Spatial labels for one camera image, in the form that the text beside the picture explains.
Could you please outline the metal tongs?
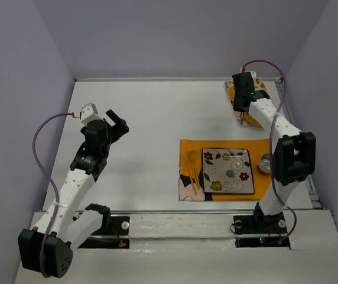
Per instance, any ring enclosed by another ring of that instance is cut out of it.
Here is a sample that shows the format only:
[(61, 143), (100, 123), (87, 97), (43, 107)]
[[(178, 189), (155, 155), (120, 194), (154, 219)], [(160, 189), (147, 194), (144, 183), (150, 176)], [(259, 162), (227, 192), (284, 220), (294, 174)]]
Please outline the metal tongs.
[(245, 125), (245, 113), (244, 112), (237, 112), (236, 117), (238, 118), (238, 123), (240, 125)]

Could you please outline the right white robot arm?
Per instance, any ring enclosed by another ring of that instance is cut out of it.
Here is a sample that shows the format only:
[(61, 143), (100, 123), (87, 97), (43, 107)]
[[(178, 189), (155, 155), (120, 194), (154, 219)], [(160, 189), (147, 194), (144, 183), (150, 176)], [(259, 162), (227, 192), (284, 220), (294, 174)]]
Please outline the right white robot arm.
[(269, 133), (271, 184), (253, 214), (235, 216), (231, 227), (237, 235), (268, 234), (284, 219), (293, 190), (314, 173), (316, 136), (293, 126), (265, 91), (255, 90), (251, 73), (237, 73), (232, 79), (233, 109), (250, 115)]

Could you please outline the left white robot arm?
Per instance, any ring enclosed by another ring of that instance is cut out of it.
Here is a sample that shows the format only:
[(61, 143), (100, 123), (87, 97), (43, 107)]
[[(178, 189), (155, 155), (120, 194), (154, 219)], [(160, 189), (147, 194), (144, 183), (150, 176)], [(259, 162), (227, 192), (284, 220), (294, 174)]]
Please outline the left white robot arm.
[(107, 165), (113, 143), (129, 132), (126, 121), (111, 109), (102, 118), (94, 104), (81, 108), (78, 119), (84, 142), (69, 166), (61, 188), (55, 183), (54, 201), (45, 214), (30, 229), (18, 236), (18, 247), (23, 268), (40, 273), (44, 278), (63, 277), (72, 261), (73, 253), (94, 232), (115, 230), (109, 207), (91, 203), (76, 217), (77, 209), (95, 185)]

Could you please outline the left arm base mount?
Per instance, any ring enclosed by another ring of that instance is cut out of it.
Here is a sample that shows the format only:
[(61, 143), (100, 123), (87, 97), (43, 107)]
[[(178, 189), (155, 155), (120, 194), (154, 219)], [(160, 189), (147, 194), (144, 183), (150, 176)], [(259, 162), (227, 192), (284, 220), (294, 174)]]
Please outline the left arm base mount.
[(80, 249), (129, 249), (130, 216), (111, 216), (110, 224), (102, 226), (88, 237)]

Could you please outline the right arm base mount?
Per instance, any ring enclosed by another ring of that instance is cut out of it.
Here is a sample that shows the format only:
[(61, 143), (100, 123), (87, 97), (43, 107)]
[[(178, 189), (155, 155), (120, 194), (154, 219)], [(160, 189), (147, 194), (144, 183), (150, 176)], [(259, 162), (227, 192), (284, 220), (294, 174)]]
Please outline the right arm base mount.
[(237, 237), (237, 248), (290, 248), (283, 213), (273, 217), (264, 216), (261, 220), (253, 215), (235, 215), (230, 231)]

